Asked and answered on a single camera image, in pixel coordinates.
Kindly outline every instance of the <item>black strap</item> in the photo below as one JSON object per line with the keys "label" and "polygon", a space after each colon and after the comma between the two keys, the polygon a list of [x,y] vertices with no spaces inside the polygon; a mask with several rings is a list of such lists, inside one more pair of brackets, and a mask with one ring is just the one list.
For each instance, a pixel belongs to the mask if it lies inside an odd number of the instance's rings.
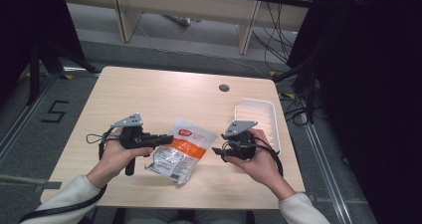
{"label": "black strap", "polygon": [[106,147],[106,141],[111,132],[112,132],[112,127],[107,132],[103,133],[102,141],[99,144],[99,160],[101,160],[103,157],[103,153],[105,152],[105,147]]}
{"label": "black strap", "polygon": [[90,200],[87,200],[78,204],[70,205],[70,206],[58,207],[58,208],[52,208],[52,209],[40,210],[40,211],[34,211],[31,213],[28,213],[19,220],[19,223],[24,222],[29,219],[34,219],[34,218],[39,218],[39,217],[44,217],[44,216],[51,216],[51,215],[58,215],[58,214],[76,211],[76,210],[91,206],[94,203],[98,202],[103,197],[105,192],[106,192],[106,186],[102,188],[99,194],[97,194],[95,197],[91,198]]}

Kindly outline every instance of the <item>person's right hand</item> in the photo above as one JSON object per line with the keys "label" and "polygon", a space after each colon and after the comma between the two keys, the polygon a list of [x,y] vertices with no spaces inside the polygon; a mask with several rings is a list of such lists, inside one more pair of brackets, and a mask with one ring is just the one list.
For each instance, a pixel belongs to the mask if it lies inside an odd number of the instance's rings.
{"label": "person's right hand", "polygon": [[[255,137],[255,142],[258,145],[266,146],[260,141],[260,139],[269,143],[262,130],[251,128],[249,129],[249,132],[253,137]],[[250,160],[242,160],[234,156],[227,156],[226,160],[242,168],[255,181],[266,186],[269,185],[269,181],[273,180],[277,176],[280,176],[276,162],[273,160],[270,153],[262,148],[257,147],[254,157]]]}
{"label": "person's right hand", "polygon": [[[265,145],[260,139],[268,143],[262,130],[251,128],[249,132],[258,145]],[[255,181],[269,187],[279,200],[289,198],[296,193],[286,179],[280,175],[277,164],[270,153],[262,148],[257,148],[254,157],[250,160],[242,160],[234,156],[227,156],[226,160],[242,168]]]}

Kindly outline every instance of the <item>white tray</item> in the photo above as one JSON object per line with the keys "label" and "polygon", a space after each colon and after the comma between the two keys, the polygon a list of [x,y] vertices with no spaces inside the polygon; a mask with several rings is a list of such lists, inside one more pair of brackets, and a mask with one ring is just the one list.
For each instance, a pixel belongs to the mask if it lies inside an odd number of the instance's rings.
{"label": "white tray", "polygon": [[281,152],[282,147],[279,139],[279,128],[277,126],[276,110],[274,105],[266,101],[242,99],[235,107],[235,120],[257,121],[254,126],[261,129],[267,137],[270,146]]}

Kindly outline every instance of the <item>person's left hand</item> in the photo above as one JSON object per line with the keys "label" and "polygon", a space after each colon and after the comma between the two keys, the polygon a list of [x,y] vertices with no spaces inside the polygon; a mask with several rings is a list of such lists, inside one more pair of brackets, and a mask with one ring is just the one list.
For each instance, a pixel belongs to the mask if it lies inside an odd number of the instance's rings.
{"label": "person's left hand", "polygon": [[87,179],[96,187],[104,187],[110,180],[138,157],[146,156],[153,152],[152,147],[125,149],[118,140],[108,140],[100,162],[87,174]]}

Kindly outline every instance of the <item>metal bracket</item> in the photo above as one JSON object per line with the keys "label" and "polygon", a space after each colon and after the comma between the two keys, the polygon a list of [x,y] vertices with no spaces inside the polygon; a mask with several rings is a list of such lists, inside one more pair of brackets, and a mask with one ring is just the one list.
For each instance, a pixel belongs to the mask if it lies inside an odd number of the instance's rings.
{"label": "metal bracket", "polygon": [[139,112],[111,124],[111,127],[142,126],[143,121]]}
{"label": "metal bracket", "polygon": [[235,136],[241,132],[248,130],[249,128],[257,124],[258,124],[257,121],[233,120],[232,123],[230,123],[230,126],[222,135],[224,137]]}

